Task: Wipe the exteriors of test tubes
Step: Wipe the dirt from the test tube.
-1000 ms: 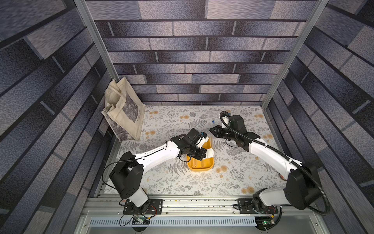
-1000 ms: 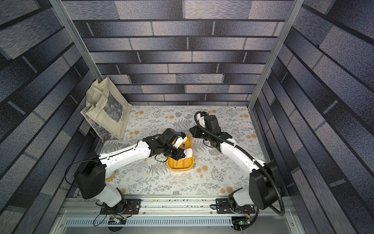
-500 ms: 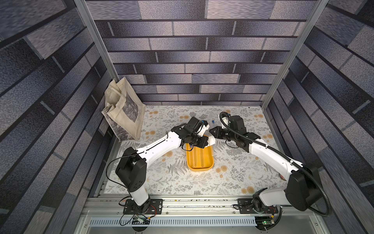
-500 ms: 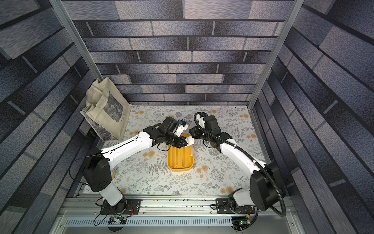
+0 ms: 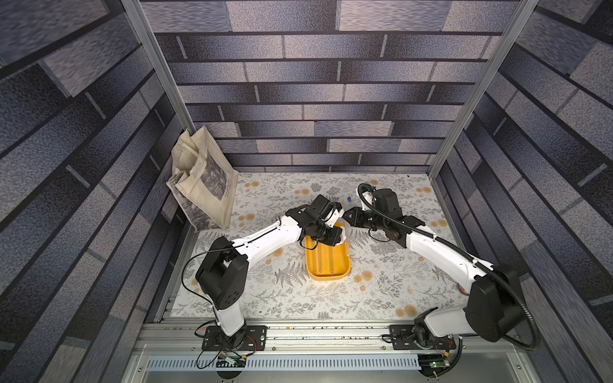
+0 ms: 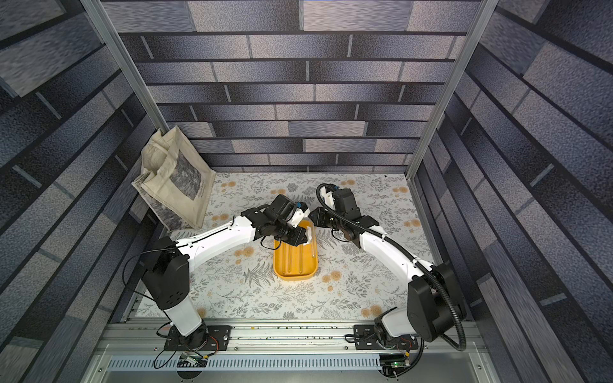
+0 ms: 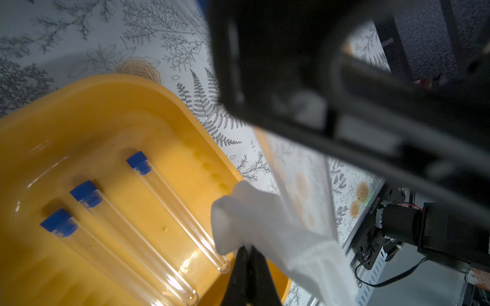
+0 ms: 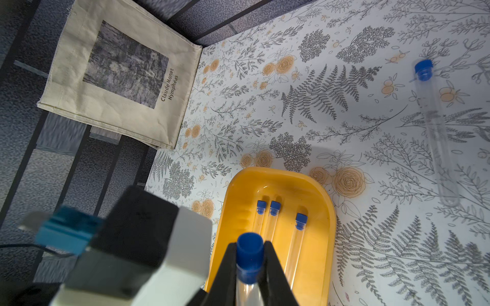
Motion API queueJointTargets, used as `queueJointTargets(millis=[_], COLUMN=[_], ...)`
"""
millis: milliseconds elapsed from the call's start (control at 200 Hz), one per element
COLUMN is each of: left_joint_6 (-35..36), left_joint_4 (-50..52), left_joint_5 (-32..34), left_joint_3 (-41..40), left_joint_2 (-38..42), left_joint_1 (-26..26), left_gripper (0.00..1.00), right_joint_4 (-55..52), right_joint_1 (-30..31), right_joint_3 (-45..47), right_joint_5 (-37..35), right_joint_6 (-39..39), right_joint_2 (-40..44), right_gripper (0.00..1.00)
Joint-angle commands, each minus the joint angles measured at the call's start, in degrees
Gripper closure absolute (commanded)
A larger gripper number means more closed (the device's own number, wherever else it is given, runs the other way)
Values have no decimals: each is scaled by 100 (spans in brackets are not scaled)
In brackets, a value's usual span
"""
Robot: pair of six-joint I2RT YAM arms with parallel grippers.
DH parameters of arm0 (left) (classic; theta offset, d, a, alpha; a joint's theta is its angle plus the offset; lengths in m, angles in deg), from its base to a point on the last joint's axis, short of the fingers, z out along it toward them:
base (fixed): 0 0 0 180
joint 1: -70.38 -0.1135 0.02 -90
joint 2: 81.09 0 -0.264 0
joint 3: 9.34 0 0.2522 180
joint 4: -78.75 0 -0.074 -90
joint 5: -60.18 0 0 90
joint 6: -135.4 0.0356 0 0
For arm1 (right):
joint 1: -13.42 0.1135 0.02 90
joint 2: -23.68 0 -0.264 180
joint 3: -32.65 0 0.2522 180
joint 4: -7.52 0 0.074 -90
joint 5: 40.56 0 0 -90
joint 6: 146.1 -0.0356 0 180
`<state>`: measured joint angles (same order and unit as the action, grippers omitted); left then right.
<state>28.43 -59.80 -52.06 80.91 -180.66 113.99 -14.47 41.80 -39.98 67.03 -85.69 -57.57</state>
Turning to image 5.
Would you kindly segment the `yellow plastic tray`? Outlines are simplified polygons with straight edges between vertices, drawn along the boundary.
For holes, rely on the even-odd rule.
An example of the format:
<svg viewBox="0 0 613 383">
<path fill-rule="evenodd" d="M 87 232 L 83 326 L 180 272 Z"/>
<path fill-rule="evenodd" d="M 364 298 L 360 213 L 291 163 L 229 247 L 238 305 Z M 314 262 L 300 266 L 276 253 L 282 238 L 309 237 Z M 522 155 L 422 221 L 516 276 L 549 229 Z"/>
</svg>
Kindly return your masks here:
<svg viewBox="0 0 613 383">
<path fill-rule="evenodd" d="M 343 279 L 351 271 L 349 239 L 336 246 L 316 244 L 310 237 L 304 239 L 306 270 L 312 279 L 320 282 Z"/>
</svg>

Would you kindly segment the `white wipe cloth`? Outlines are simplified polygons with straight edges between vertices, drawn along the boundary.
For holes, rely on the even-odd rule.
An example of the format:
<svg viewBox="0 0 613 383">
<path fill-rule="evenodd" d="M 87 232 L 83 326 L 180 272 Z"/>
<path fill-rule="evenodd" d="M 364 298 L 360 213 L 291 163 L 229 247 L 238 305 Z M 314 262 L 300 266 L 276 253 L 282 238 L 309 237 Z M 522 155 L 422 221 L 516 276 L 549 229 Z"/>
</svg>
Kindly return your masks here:
<svg viewBox="0 0 613 383">
<path fill-rule="evenodd" d="M 346 242 L 346 230 L 345 228 L 340 228 L 340 232 L 338 235 L 338 241 L 336 243 L 336 246 L 342 245 Z"/>
</svg>

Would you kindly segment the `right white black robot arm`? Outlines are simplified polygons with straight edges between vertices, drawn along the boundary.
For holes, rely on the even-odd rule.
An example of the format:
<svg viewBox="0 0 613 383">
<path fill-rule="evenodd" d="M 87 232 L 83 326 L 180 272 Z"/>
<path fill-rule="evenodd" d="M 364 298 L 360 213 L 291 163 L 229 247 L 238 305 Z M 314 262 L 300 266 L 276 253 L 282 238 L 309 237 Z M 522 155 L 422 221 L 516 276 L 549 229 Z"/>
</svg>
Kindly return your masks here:
<svg viewBox="0 0 613 383">
<path fill-rule="evenodd" d="M 429 260 L 469 295 L 464 305 L 434 307 L 420 314 L 409 336 L 416 344 L 426 349 L 449 335 L 472 335 L 488 342 L 504 339 L 522 345 L 508 335 L 525 319 L 525 304 L 517 302 L 524 298 L 517 273 L 464 253 L 412 215 L 392 220 L 372 210 L 353 207 L 343 218 L 354 228 L 384 231 L 389 240 Z"/>
</svg>

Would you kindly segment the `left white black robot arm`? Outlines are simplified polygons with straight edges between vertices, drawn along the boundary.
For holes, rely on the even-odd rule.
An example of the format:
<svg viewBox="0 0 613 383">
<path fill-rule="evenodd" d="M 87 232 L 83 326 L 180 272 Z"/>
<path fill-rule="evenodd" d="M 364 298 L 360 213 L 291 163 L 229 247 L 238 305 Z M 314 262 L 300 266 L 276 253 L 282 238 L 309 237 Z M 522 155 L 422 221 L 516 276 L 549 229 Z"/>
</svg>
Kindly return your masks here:
<svg viewBox="0 0 613 383">
<path fill-rule="evenodd" d="M 229 338 L 244 336 L 245 319 L 239 307 L 247 275 L 252 266 L 271 253 L 299 243 L 306 237 L 320 244 L 336 247 L 346 237 L 336 222 L 344 214 L 341 204 L 324 199 L 293 208 L 276 222 L 239 239 L 216 239 L 196 272 L 202 292 L 212 301 L 216 325 Z"/>
</svg>

